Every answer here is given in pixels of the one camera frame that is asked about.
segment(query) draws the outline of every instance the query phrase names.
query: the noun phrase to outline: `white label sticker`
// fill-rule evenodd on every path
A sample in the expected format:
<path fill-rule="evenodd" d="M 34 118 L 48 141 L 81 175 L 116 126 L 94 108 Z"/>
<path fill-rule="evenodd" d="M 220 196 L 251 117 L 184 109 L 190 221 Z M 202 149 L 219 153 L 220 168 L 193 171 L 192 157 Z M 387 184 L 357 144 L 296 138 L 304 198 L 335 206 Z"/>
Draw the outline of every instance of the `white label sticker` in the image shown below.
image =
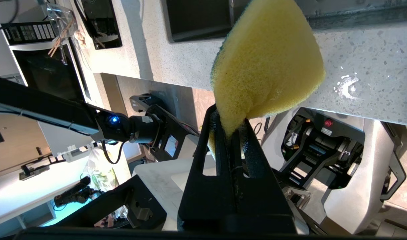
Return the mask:
<path fill-rule="evenodd" d="M 296 134 L 295 132 L 293 132 L 293 133 L 291 134 L 291 137 L 292 137 L 292 143 L 295 144 L 295 141 L 297 140 L 298 134 Z"/>
<path fill-rule="evenodd" d="M 357 167 L 359 167 L 359 164 L 352 163 L 351 166 L 350 166 L 350 168 L 349 168 L 348 171 L 347 171 L 347 174 L 348 174 L 349 176 L 353 176 L 354 173 L 355 173 L 356 170 L 357 170 Z"/>
<path fill-rule="evenodd" d="M 328 129 L 326 129 L 326 128 L 322 128 L 322 131 L 321 131 L 322 133 L 325 133 L 326 135 L 328 135 L 328 136 L 330 136 L 331 134 L 332 134 L 332 131 L 331 130 L 328 130 Z"/>
<path fill-rule="evenodd" d="M 144 123 L 153 123 L 153 119 L 151 117 L 144 116 L 142 120 Z"/>

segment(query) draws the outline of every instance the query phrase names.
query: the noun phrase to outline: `white speckled countertop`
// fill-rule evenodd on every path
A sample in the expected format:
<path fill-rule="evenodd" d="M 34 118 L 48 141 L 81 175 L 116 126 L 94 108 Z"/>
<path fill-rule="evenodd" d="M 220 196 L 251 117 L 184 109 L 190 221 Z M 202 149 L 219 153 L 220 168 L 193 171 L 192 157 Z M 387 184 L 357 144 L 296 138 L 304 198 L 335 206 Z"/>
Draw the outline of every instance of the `white speckled countertop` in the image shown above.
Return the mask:
<path fill-rule="evenodd" d="M 211 90 L 223 39 L 171 44 L 159 0 L 112 0 L 123 46 L 89 50 L 93 72 Z M 407 125 L 407 25 L 315 32 L 325 82 L 302 106 Z"/>

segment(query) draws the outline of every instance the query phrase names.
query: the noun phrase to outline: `black bracket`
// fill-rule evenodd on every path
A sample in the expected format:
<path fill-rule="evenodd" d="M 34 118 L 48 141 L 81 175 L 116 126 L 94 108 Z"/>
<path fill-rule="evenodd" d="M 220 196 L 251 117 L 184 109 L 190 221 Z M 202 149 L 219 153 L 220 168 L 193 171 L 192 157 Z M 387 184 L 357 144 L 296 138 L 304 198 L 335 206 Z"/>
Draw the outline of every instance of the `black bracket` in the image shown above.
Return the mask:
<path fill-rule="evenodd" d="M 214 131 L 217 176 L 204 176 L 208 138 Z M 249 176 L 244 175 L 241 150 Z M 189 178 L 178 210 L 179 231 L 295 233 L 293 213 L 244 120 L 226 140 L 216 106 L 206 111 Z"/>
<path fill-rule="evenodd" d="M 94 224 L 118 208 L 126 206 L 128 221 L 133 228 L 162 229 L 167 212 L 162 208 L 138 175 L 103 193 L 65 219 L 59 227 L 94 227 Z"/>
<path fill-rule="evenodd" d="M 399 187 L 403 184 L 403 182 L 406 180 L 406 173 L 405 170 L 402 167 L 402 164 L 400 164 L 399 158 L 396 154 L 396 152 L 393 152 L 391 154 L 390 158 L 390 164 L 389 168 L 391 172 L 394 174 L 396 177 L 396 181 L 393 183 L 393 185 L 390 187 L 389 190 L 385 194 L 382 194 L 380 196 L 380 200 L 389 200 L 393 194 L 399 189 Z"/>
<path fill-rule="evenodd" d="M 147 108 L 146 116 L 156 116 L 161 120 L 158 121 L 159 129 L 155 140 L 152 143 L 143 144 L 147 149 L 150 149 L 150 153 L 155 156 L 158 161 L 177 159 L 186 136 L 190 134 L 198 135 L 192 129 L 179 123 L 178 119 L 174 115 L 167 112 L 158 104 L 153 104 Z M 173 136 L 177 141 L 176 150 L 173 156 L 165 151 L 165 147 L 167 146 L 171 136 Z"/>

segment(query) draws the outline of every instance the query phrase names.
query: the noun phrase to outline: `yellow sponge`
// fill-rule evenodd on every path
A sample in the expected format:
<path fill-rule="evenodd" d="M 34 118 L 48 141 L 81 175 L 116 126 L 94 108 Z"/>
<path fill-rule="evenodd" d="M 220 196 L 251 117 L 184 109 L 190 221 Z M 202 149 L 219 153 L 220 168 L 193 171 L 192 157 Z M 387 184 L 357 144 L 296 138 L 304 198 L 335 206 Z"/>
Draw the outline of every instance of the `yellow sponge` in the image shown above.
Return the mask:
<path fill-rule="evenodd" d="M 293 0 L 253 0 L 229 33 L 211 73 L 229 138 L 243 119 L 286 111 L 325 78 L 322 56 Z"/>

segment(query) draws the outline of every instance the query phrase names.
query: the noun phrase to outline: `blue led light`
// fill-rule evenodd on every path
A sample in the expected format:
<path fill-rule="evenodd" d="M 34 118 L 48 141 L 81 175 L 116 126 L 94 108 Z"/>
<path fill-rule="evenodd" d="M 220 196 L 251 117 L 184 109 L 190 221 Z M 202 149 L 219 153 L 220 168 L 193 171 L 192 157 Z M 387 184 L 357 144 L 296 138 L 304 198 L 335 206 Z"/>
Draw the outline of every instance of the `blue led light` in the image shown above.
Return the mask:
<path fill-rule="evenodd" d="M 119 122 L 119 117 L 118 116 L 112 116 L 112 117 L 110 117 L 109 121 L 112 124 L 115 124 L 115 123 Z"/>

